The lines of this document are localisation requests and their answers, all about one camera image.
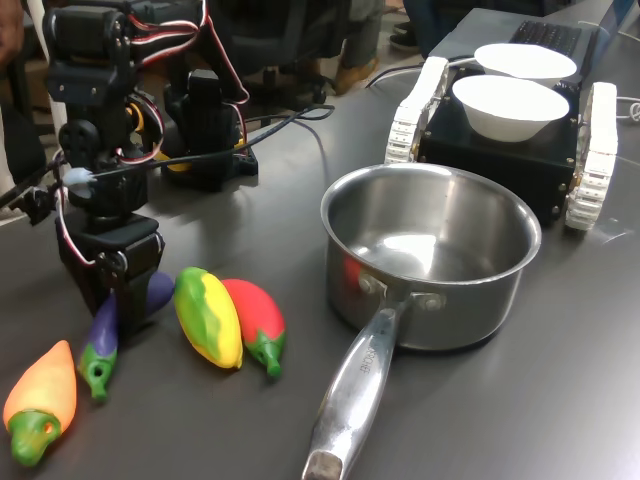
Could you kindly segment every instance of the keyboard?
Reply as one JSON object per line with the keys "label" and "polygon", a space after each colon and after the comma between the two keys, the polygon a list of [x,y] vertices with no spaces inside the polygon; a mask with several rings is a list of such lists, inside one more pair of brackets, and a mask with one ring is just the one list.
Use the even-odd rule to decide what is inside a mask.
{"label": "keyboard", "polygon": [[581,33],[582,30],[579,28],[525,20],[509,43],[539,45],[570,57]]}

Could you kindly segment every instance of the saucepan handle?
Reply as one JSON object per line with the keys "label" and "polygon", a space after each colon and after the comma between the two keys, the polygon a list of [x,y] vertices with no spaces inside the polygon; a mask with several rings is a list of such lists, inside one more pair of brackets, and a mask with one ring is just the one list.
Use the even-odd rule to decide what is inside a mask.
{"label": "saucepan handle", "polygon": [[343,480],[349,472],[380,404],[406,303],[383,300],[349,348],[320,406],[303,480]]}

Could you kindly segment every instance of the purple toy eggplant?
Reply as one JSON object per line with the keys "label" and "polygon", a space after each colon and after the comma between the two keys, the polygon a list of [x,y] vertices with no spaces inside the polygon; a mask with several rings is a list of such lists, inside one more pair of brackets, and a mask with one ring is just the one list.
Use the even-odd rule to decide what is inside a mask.
{"label": "purple toy eggplant", "polygon": [[[164,307],[173,296],[174,284],[166,273],[155,272],[147,287],[146,313],[151,315]],[[91,388],[91,397],[97,401],[107,399],[106,385],[111,377],[118,352],[118,316],[113,293],[100,306],[89,339],[82,350],[76,368]]]}

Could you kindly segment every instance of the orange toy pepper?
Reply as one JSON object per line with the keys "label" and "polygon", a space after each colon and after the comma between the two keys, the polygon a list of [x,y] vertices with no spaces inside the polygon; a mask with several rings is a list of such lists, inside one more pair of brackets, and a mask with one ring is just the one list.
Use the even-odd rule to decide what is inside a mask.
{"label": "orange toy pepper", "polygon": [[76,412],[76,374],[65,340],[24,372],[4,404],[2,420],[11,435],[11,453],[33,466],[47,446],[69,427]]}

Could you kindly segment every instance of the laptop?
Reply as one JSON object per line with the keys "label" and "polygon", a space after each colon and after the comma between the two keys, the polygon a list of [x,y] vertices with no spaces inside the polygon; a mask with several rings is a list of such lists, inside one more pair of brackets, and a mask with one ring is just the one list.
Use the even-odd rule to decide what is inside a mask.
{"label": "laptop", "polygon": [[429,54],[449,60],[473,56],[491,43],[542,45],[569,56],[577,65],[566,79],[580,84],[600,59],[635,0],[613,0],[599,26],[585,23],[545,22],[543,17],[474,8]]}

